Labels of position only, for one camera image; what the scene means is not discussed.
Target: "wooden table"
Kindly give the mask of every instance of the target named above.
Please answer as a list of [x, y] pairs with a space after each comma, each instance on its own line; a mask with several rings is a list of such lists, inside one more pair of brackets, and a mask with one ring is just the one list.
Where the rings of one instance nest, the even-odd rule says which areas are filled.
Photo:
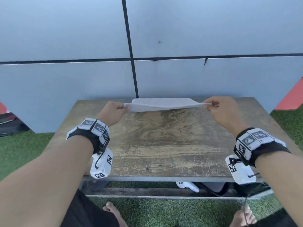
[[[131, 99], [114, 101], [126, 103]], [[268, 131], [285, 141], [292, 153], [302, 155], [255, 98], [236, 101], [248, 125]], [[47, 149], [64, 141], [67, 132], [85, 118], [95, 118], [107, 102], [78, 100]], [[110, 131], [108, 148], [114, 158], [109, 181], [233, 182], [225, 157], [233, 154], [235, 139], [203, 108], [127, 113]]]

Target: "person's left arm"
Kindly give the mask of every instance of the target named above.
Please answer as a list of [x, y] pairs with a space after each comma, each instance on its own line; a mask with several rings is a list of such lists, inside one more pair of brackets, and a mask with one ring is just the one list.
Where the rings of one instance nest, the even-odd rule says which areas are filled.
[[[130, 108], [108, 102], [97, 119], [111, 126]], [[0, 226], [60, 226], [93, 154], [84, 136], [73, 136], [0, 182]]]

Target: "artificial turf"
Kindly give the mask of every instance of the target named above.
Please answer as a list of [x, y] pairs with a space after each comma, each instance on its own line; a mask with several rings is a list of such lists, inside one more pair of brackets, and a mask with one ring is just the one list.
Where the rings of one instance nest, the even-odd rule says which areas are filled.
[[[303, 150], [303, 106], [294, 111], [273, 111], [271, 116]], [[53, 133], [34, 134], [31, 131], [0, 138], [0, 180], [39, 156]], [[116, 187], [147, 187], [149, 183], [113, 182]], [[172, 183], [153, 183], [153, 187], [173, 187]], [[120, 210], [129, 226], [228, 226], [233, 214], [241, 207], [237, 201], [92, 198], [103, 207], [111, 201]], [[267, 217], [281, 208], [275, 196], [249, 202], [257, 219]]]

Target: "grey wall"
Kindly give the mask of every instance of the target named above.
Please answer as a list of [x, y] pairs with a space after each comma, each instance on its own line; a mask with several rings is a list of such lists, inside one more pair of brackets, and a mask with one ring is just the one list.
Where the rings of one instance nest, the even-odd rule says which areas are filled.
[[303, 76], [302, 9], [303, 0], [0, 0], [0, 102], [35, 132], [55, 132], [78, 99], [253, 96], [271, 112]]

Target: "foot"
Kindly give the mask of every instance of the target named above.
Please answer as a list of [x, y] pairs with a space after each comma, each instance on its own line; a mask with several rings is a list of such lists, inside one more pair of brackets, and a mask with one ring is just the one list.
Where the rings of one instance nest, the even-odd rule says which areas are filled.
[[103, 207], [103, 210], [113, 213], [117, 218], [120, 227], [128, 227], [123, 218], [121, 217], [119, 210], [117, 210], [113, 203], [107, 202], [106, 206]]
[[235, 215], [234, 219], [232, 220], [232, 223], [229, 227], [241, 227], [241, 226], [247, 226], [250, 224], [255, 224], [257, 221], [255, 219], [255, 216], [252, 214], [252, 211], [250, 210], [249, 206], [245, 206], [245, 209], [242, 207], [241, 210], [238, 210]]

